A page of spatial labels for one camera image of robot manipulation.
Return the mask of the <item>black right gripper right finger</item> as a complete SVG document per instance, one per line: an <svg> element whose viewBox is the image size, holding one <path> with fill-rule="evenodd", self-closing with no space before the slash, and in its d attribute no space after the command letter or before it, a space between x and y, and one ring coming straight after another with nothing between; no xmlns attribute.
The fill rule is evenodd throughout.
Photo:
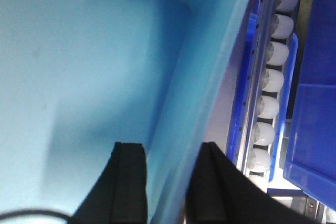
<svg viewBox="0 0 336 224"><path fill-rule="evenodd" d="M314 223L265 194L214 142L202 144L186 194L187 223Z"/></svg>

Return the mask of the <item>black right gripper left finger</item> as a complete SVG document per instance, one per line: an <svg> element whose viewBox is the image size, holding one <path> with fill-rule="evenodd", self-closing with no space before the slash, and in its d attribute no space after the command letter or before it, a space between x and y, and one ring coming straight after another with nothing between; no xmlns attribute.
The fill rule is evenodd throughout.
<svg viewBox="0 0 336 224"><path fill-rule="evenodd" d="M147 223L146 182L143 145L115 143L103 172L71 223Z"/></svg>

